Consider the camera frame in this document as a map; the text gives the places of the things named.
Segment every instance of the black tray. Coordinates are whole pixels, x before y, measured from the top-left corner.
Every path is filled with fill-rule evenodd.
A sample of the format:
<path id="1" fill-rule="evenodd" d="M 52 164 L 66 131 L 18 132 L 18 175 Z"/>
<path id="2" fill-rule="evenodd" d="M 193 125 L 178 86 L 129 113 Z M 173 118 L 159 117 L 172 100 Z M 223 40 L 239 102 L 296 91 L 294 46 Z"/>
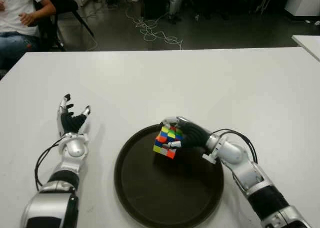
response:
<path id="1" fill-rule="evenodd" d="M 116 192 L 126 211 L 148 227 L 196 226 L 221 198 L 221 163 L 203 159 L 201 147 L 177 150 L 174 159 L 153 152 L 160 129 L 147 127 L 123 146 L 114 170 Z"/>

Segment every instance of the robotic hand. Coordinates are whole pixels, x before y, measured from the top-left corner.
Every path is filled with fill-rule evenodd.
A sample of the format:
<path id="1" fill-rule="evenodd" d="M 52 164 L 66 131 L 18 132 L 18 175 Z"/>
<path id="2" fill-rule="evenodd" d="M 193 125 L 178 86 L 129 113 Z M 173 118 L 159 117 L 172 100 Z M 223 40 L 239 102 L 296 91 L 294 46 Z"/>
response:
<path id="1" fill-rule="evenodd" d="M 162 121 L 170 127 L 176 125 L 185 137 L 182 141 L 169 142 L 168 148 L 202 146 L 210 155 L 202 157 L 215 164 L 219 158 L 233 173 L 233 178 L 257 213 L 264 228 L 311 228 L 298 210 L 288 204 L 272 181 L 257 163 L 249 160 L 246 149 L 201 128 L 183 117 L 171 117 Z"/>
<path id="2" fill-rule="evenodd" d="M 26 206 L 21 228 L 75 228 L 77 225 L 79 171 L 88 154 L 88 136 L 78 131 L 90 114 L 90 106 L 72 117 L 74 113 L 68 109 L 74 105 L 67 105 L 69 100 L 70 94 L 65 95 L 57 112 L 62 161 Z"/>

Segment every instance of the wire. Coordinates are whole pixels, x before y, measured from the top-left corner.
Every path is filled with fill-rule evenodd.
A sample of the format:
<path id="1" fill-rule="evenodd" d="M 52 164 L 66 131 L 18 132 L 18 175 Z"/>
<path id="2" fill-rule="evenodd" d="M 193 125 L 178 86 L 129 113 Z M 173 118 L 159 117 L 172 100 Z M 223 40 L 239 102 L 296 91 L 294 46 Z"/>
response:
<path id="1" fill-rule="evenodd" d="M 39 173 L 39 167 L 41 165 L 41 163 L 43 162 L 43 160 L 46 158 L 46 156 L 49 154 L 49 152 L 51 151 L 51 149 L 53 147 L 57 147 L 59 144 L 59 142 L 61 141 L 58 140 L 56 141 L 52 146 L 50 146 L 48 149 L 46 149 L 38 158 L 36 164 L 35 164 L 35 168 L 34 168 L 34 180 L 35 180 L 35 186 L 36 186 L 36 189 L 37 191 L 39 191 L 39 185 L 42 186 L 42 183 L 40 182 L 39 180 L 39 177 L 38 177 L 38 173 Z"/>
<path id="2" fill-rule="evenodd" d="M 140 33 L 143 34 L 143 40 L 147 42 L 152 42 L 156 39 L 163 39 L 165 43 L 167 44 L 176 44 L 179 46 L 180 50 L 183 50 L 182 43 L 183 40 L 179 41 L 177 37 L 174 36 L 166 36 L 163 31 L 153 32 L 153 29 L 155 29 L 158 26 L 158 21 L 165 17 L 168 13 L 162 15 L 157 20 L 147 20 L 144 21 L 143 19 L 135 20 L 133 17 L 130 17 L 128 15 L 128 10 L 125 11 L 125 15 L 128 19 L 131 19 L 133 23 L 135 24 L 136 28 L 141 28 Z"/>
<path id="3" fill-rule="evenodd" d="M 95 42 L 95 45 L 92 48 L 87 49 L 86 51 L 92 51 L 98 47 L 98 42 L 95 40 L 94 37 L 90 36 L 92 40 Z"/>
<path id="4" fill-rule="evenodd" d="M 221 131 L 226 131 L 226 132 L 223 132 L 222 134 L 220 134 L 220 137 L 224 136 L 225 134 L 235 134 L 235 135 L 239 136 L 249 147 L 251 154 L 252 154 L 253 161 L 258 164 L 258 157 L 257 157 L 256 149 L 255 149 L 254 145 L 252 144 L 252 142 L 245 135 L 243 135 L 240 132 L 237 132 L 235 130 L 232 130 L 232 129 L 219 129 L 219 130 L 212 132 L 212 134 L 218 133 Z"/>

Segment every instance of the human arm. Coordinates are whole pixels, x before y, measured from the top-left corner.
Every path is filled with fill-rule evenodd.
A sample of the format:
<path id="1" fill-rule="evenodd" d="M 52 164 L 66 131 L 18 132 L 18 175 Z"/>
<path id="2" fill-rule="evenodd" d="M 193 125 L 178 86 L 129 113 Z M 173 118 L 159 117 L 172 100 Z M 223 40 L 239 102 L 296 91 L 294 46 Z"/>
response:
<path id="1" fill-rule="evenodd" d="M 56 13 L 56 8 L 54 7 L 54 5 L 50 0 L 41 0 L 40 3 L 42 5 L 41 9 L 30 14 L 27 14 L 27 13 L 19 14 L 21 23 L 23 23 L 26 26 L 29 26 L 32 23 L 34 23 L 36 20 L 54 15 Z"/>
<path id="2" fill-rule="evenodd" d="M 5 8 L 5 2 L 3 0 L 0 0 L 0 11 L 6 10 Z"/>

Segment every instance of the tangled cable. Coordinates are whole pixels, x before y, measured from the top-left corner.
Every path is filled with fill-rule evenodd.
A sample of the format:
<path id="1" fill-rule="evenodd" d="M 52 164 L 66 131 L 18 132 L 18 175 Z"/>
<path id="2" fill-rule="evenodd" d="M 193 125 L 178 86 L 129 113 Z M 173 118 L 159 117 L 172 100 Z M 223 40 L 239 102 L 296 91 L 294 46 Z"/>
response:
<path id="1" fill-rule="evenodd" d="M 147 20 L 144 21 L 143 19 L 135 20 L 133 17 L 128 15 L 128 9 L 125 11 L 125 15 L 127 18 L 131 19 L 135 24 L 136 28 L 141 28 L 140 33 L 143 34 L 143 39 L 147 42 L 152 42 L 154 40 L 163 39 L 167 44 L 176 44 L 179 46 L 180 50 L 183 50 L 182 43 L 183 40 L 179 41 L 177 37 L 174 36 L 166 36 L 163 31 L 153 32 L 153 29 L 158 26 L 158 21 L 165 17 L 168 13 L 162 15 L 157 20 Z"/>

